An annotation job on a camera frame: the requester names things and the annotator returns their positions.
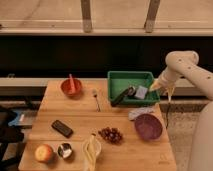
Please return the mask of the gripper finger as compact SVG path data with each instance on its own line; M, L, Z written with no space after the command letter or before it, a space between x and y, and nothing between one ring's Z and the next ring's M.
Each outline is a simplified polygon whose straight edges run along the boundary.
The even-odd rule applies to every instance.
M173 87L169 87L168 90L167 90L167 95L168 95L168 101L169 102L171 102L173 92L174 92L174 88Z
M157 85L153 83L153 84L150 86L149 91L151 92L151 91L154 91L154 90L156 90L156 89L157 89Z

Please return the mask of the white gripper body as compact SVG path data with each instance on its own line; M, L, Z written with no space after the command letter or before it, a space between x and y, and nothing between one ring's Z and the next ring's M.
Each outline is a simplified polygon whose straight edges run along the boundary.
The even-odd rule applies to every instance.
M152 84L152 88L154 90L158 90L160 88L170 88L175 85L175 82L177 81L177 75L168 69L165 69L158 77L157 80L155 80Z

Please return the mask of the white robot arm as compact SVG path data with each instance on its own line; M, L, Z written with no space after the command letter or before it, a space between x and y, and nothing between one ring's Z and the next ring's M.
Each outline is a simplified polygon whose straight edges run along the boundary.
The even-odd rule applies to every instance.
M213 73L198 66L199 55L195 51L169 52L165 62L166 68L150 91L169 91L184 76L210 100L197 121L187 171L213 171Z

